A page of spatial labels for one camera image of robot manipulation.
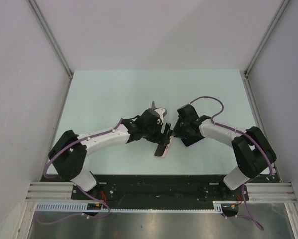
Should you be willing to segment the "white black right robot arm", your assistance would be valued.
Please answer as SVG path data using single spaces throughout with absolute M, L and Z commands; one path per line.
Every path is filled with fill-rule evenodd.
M 191 104 L 177 109 L 178 120 L 173 135 L 189 147 L 206 138 L 216 140 L 232 148 L 237 166 L 224 177 L 219 194 L 225 200 L 237 194 L 237 188 L 269 169 L 277 156 L 262 131 L 253 126 L 250 129 L 235 129 L 215 122 L 211 117 L 198 116 Z

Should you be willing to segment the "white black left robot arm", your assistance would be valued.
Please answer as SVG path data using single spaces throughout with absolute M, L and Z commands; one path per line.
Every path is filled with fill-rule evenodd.
M 75 134 L 68 130 L 49 152 L 46 168 L 52 165 L 61 179 L 74 183 L 87 198 L 94 199 L 99 195 L 99 186 L 93 174 L 84 168 L 85 159 L 108 147 L 141 139 L 160 145 L 167 144 L 167 131 L 161 133 L 166 114 L 166 108 L 152 106 L 141 115 L 120 119 L 116 126 L 104 131 Z

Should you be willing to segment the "phone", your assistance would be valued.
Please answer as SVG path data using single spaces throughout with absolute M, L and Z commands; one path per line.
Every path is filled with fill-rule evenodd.
M 154 153 L 154 156 L 157 158 L 164 158 L 169 150 L 169 147 L 173 141 L 173 138 L 174 138 L 173 136 L 170 137 L 169 143 L 167 145 L 158 145 Z
M 203 139 L 203 136 L 191 136 L 188 138 L 181 138 L 181 142 L 185 147 L 190 147 Z

